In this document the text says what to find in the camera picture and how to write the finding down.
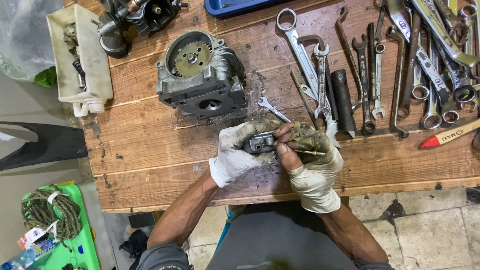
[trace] hand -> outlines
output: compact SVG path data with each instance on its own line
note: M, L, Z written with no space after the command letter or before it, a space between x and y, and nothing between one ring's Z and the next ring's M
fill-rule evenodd
M210 174L219 187L231 184L251 169L275 162L275 152L252 155L241 149L243 142L254 135L277 129L280 122L249 121L222 129L218 136L218 156L210 159Z
M338 210L340 197L332 187L342 170L343 158L327 135L301 122L284 124L273 135L278 138L277 153L303 208L320 214ZM294 149L316 150L325 155L300 154L300 159Z

